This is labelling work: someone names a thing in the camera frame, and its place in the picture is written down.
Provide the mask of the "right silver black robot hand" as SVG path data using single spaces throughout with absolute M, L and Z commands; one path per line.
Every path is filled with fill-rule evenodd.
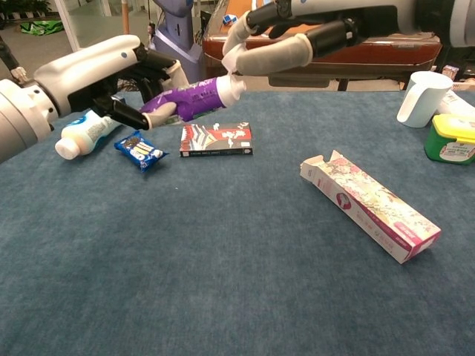
M 231 26 L 222 64 L 229 73 L 268 76 L 370 37 L 417 30 L 414 1 L 272 1 Z

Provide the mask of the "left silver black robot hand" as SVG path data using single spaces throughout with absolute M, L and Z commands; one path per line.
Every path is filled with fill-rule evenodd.
M 135 35 L 115 36 L 83 48 L 42 65 L 33 74 L 58 117 L 92 109 L 129 127 L 151 129 L 142 113 L 113 98 L 121 79 L 135 82 L 144 102 L 189 83 L 179 60 L 148 49 Z

